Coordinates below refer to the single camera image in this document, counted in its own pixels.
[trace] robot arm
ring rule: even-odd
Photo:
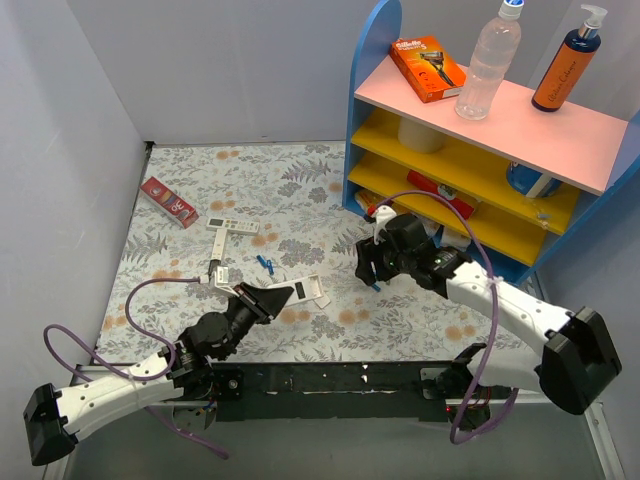
[[[211,360],[226,360],[255,324],[278,316],[293,293],[292,287],[260,289],[241,283],[228,301],[227,311],[203,315],[175,343],[176,361],[168,375],[134,381],[109,375],[95,382],[56,389],[36,389],[24,411],[31,463],[44,465],[73,451],[75,444],[102,426],[153,403],[201,398],[213,382],[223,385],[225,372],[215,372]],[[165,347],[146,360],[125,368],[128,377],[152,377],[168,366]]]
[[[372,285],[409,274],[425,289],[491,314],[490,283],[479,264],[454,248],[437,248],[413,215],[397,216],[390,208],[380,207],[374,217],[374,237],[356,245],[358,278]],[[216,368],[211,362],[235,353],[253,325],[270,323],[296,297],[294,293],[298,300],[304,298],[299,289],[319,289],[316,293],[322,296],[319,283],[317,288],[300,282],[294,285],[295,289],[259,289],[241,283],[225,290],[230,297],[226,312],[207,313],[184,330],[174,344],[176,359],[163,377],[140,378],[166,370],[171,358],[166,347],[122,370],[125,378],[114,374],[74,387],[56,389],[47,384],[36,389],[24,411],[33,465],[68,455],[78,441],[107,423],[162,400],[201,399],[211,393],[212,385],[216,398],[237,399],[239,393],[232,385],[239,384],[242,374]],[[531,348],[493,351],[480,384],[540,390],[565,411],[583,413],[621,370],[602,317],[588,308],[567,312],[504,282],[498,285],[498,294],[500,323]],[[473,344],[465,349],[431,388],[465,391],[478,370],[478,352],[485,347]]]
[[[437,248],[411,214],[389,215],[382,206],[373,215],[375,235],[356,245],[356,276],[367,285],[409,274],[418,285],[490,317],[492,298],[485,270],[468,255]],[[493,351],[480,384],[542,391],[553,403],[581,414],[621,370],[602,317],[589,308],[573,314],[500,282],[499,322],[531,350]],[[475,375],[484,344],[474,344],[453,362],[441,382],[452,375]]]

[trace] bottle cap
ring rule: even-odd
[[[500,6],[498,16],[505,20],[517,20],[524,7],[524,0],[504,0]]]
[[[606,9],[595,5],[583,4],[582,8],[591,12],[591,17],[584,22],[589,28],[600,28],[602,26],[602,20],[607,16],[607,13],[609,13]]]

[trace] plastic bottle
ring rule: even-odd
[[[468,120],[482,120],[520,43],[520,12],[524,0],[504,0],[498,16],[485,25],[471,57],[467,81],[456,112]]]
[[[582,5],[582,8],[590,11],[591,17],[580,29],[571,30],[564,37],[564,42],[531,99],[533,106],[543,112],[555,112],[562,106],[600,48],[598,30],[607,11],[594,5]]]

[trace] white wall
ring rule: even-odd
[[[40,478],[22,411],[68,384],[45,325],[97,338],[144,144],[64,0],[0,1],[0,478]],[[55,335],[60,353],[86,361]]]
[[[574,1],[537,69],[541,77],[567,31],[585,18]],[[640,18],[637,0],[599,0],[610,10],[597,52],[570,99],[628,120],[640,108]],[[532,79],[532,86],[539,80]],[[543,267],[553,302],[582,305],[605,318],[622,361],[620,375],[603,395],[605,413],[627,478],[640,478],[640,176],[613,196],[595,217]]]
[[[571,0],[536,0],[508,78],[531,77]],[[349,71],[377,0],[68,0],[145,140],[342,139]],[[403,35],[468,64],[500,0],[404,0]]]

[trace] white cup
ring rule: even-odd
[[[433,153],[442,148],[446,135],[408,118],[400,119],[398,140],[402,145],[420,153]]]

